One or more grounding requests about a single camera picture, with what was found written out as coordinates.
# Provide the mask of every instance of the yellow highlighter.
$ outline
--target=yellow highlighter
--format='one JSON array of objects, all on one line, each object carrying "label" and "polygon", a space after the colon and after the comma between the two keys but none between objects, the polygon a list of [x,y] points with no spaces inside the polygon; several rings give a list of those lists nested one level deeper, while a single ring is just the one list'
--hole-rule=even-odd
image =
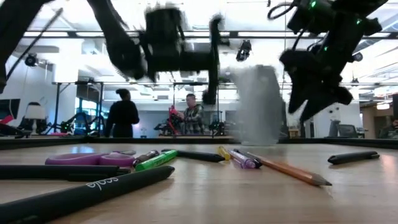
[{"label": "yellow highlighter", "polygon": [[227,152],[227,150],[223,146],[219,146],[217,148],[217,153],[224,157],[226,161],[231,159],[231,155]]}]

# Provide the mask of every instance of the person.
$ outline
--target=person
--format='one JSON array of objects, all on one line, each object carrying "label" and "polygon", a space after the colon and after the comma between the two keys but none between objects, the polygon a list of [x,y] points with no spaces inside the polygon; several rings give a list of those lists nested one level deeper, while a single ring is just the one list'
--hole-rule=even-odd
[{"label": "person", "polygon": [[190,93],[186,98],[188,108],[182,112],[178,112],[178,116],[183,119],[184,134],[204,134],[205,126],[203,125],[203,107],[198,105],[194,94]]},{"label": "person", "polygon": [[380,130],[379,138],[381,139],[396,138],[396,136],[398,136],[398,133],[396,133],[397,129],[398,129],[398,119],[395,118],[391,125],[382,128]]},{"label": "person", "polygon": [[114,138],[132,138],[132,124],[139,122],[136,104],[131,101],[130,91],[118,89],[116,93],[122,99],[114,103],[109,110],[105,126],[105,137],[109,137],[113,127]]}]

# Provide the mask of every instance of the green highlighter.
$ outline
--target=green highlighter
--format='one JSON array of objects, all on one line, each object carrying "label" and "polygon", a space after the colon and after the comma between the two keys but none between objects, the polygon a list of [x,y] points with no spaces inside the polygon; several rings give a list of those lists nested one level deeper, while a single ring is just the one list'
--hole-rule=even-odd
[{"label": "green highlighter", "polygon": [[154,157],[152,159],[149,159],[145,162],[141,162],[140,164],[138,164],[136,166],[136,171],[142,171],[142,170],[147,170],[147,169],[152,169],[152,168],[158,167],[158,166],[165,164],[166,162],[174,159],[174,157],[176,157],[176,156],[177,156],[176,150],[162,152],[157,157]]}]

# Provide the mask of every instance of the table surface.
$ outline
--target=table surface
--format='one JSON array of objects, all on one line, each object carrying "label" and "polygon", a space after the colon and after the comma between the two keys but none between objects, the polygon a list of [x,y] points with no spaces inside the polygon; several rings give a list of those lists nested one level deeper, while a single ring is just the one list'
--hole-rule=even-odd
[{"label": "table surface", "polygon": [[[80,144],[0,151],[0,164],[43,164],[53,154],[153,149],[215,152],[217,145]],[[381,158],[332,167],[334,154],[363,147],[279,144],[225,145],[320,174],[332,187],[314,187],[267,167],[241,170],[175,159],[176,171],[162,182],[55,220],[53,223],[394,223],[398,222],[398,151],[376,149]],[[0,203],[82,185],[57,180],[2,180]]]}]

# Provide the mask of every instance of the orange pencil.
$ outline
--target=orange pencil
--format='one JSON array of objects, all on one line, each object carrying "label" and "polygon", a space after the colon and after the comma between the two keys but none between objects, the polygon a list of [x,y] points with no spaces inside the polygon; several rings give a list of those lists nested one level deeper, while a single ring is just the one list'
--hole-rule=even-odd
[{"label": "orange pencil", "polygon": [[312,184],[312,185],[316,185],[316,186],[322,186],[322,185],[331,186],[331,183],[329,181],[325,180],[319,174],[314,174],[314,173],[311,173],[311,172],[307,172],[305,170],[292,167],[292,166],[290,166],[288,164],[284,164],[282,162],[274,162],[274,161],[271,161],[271,160],[266,159],[264,157],[257,156],[257,155],[255,155],[255,154],[253,154],[251,152],[247,152],[247,153],[252,155],[252,156],[254,156],[254,157],[256,157],[256,158],[258,158],[264,166],[270,167],[270,168],[275,169],[275,170],[277,170],[279,172],[283,172],[283,173],[285,173],[287,175],[290,175],[290,176],[295,177],[295,178],[297,178],[299,180],[302,180],[302,181],[304,181],[304,182],[306,182],[308,184]]}]

